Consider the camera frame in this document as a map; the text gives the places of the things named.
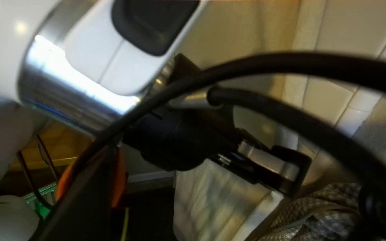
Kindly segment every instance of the black hose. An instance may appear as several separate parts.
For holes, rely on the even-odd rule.
[[[294,107],[246,90],[213,88],[210,104],[238,105],[256,111],[299,133],[334,156],[386,198],[386,166],[354,140]]]
[[[50,171],[52,172],[53,178],[56,183],[59,181],[59,174],[56,171],[55,165],[53,164],[52,158],[50,157],[49,152],[47,151],[46,145],[44,145],[43,140],[39,135],[37,135],[38,150],[40,151],[41,159],[49,166]]]
[[[277,53],[258,55],[222,64],[204,70],[197,75],[188,76],[170,84],[160,93],[145,100],[132,111],[127,113],[122,119],[114,122],[102,131],[90,147],[78,158],[72,167],[73,177],[86,167],[87,160],[94,156],[109,141],[121,136],[121,133],[133,124],[136,120],[156,107],[165,104],[167,101],[178,97],[188,91],[193,91],[214,84],[218,81],[236,78],[245,75],[271,74],[271,73],[297,73],[305,75],[315,75],[324,78],[337,79],[360,84],[386,92],[386,63],[380,61],[367,60],[347,56],[337,56],[317,53]],[[321,132],[314,127],[310,131]],[[364,164],[368,161],[358,162],[358,158],[353,163],[340,160],[346,166],[352,166],[355,173],[364,176],[363,170],[367,170]],[[386,186],[386,180],[377,179],[380,189]]]
[[[19,160],[20,166],[22,166],[23,173],[25,174],[26,180],[28,181],[29,186],[32,189],[32,192],[34,193],[37,200],[43,204],[44,207],[48,209],[52,209],[52,205],[48,203],[43,196],[41,196],[40,191],[35,186],[34,182],[32,181],[31,173],[29,172],[28,166],[26,165],[25,158],[23,157],[23,154],[21,151],[17,152],[17,159]]]

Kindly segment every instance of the wire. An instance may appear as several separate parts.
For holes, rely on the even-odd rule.
[[[25,158],[23,157],[22,151],[17,152],[17,159],[19,160],[20,166],[22,166],[23,173],[25,174],[26,180],[28,181],[29,186],[32,189],[32,192],[34,193],[37,200],[43,204],[44,207],[47,209],[52,209],[52,205],[48,203],[43,196],[41,196],[40,191],[38,191],[38,188],[35,186],[35,184],[32,182],[32,177],[29,172],[28,166],[26,165]]]
[[[246,90],[213,88],[208,93],[211,104],[239,105],[296,131],[340,160],[386,198],[386,166],[354,140],[315,117],[272,98]]]
[[[39,135],[37,135],[36,138],[38,142],[38,150],[40,151],[41,159],[50,167],[50,171],[52,171],[53,178],[57,183],[59,181],[59,174],[56,171],[55,165],[53,164],[53,161],[52,161],[52,158],[50,157],[49,152],[47,151],[46,145],[44,145],[44,142]]]
[[[386,63],[384,62],[348,56],[293,52],[258,55],[231,61],[226,64],[204,70],[197,75],[188,76],[175,81],[166,89],[151,98],[144,100],[132,111],[127,113],[118,121],[114,122],[98,135],[92,145],[90,145],[90,147],[83,154],[81,154],[81,156],[73,164],[73,177],[75,178],[76,175],[86,167],[87,161],[90,160],[90,158],[101,150],[108,142],[121,136],[121,133],[129,127],[129,125],[133,124],[149,111],[165,104],[167,101],[186,92],[206,87],[218,81],[245,75],[270,73],[315,75],[359,84],[386,92]],[[317,130],[319,129],[314,127],[310,131]],[[348,163],[346,160],[340,161],[346,166],[352,167],[355,173],[359,176],[364,176],[363,168],[368,169],[367,167],[364,167],[364,164],[368,163],[368,161],[365,160],[359,162],[358,158],[355,159],[356,160],[352,163]],[[384,179],[376,179],[374,182],[379,183],[381,188],[386,186],[386,180]]]

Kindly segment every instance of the yellow wire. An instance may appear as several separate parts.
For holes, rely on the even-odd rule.
[[[127,222],[129,221],[129,208],[126,208],[124,212],[124,222],[123,222],[123,231],[121,232],[121,239],[120,241],[126,240],[126,234],[127,234]]]

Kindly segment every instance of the floor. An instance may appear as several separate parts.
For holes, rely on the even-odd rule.
[[[124,196],[121,205],[129,207],[127,241],[176,241],[174,194],[175,189],[168,186]]]

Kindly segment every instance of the checkered fabric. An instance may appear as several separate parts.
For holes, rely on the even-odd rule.
[[[343,240],[360,219],[356,183],[334,183],[294,200],[259,241]]]

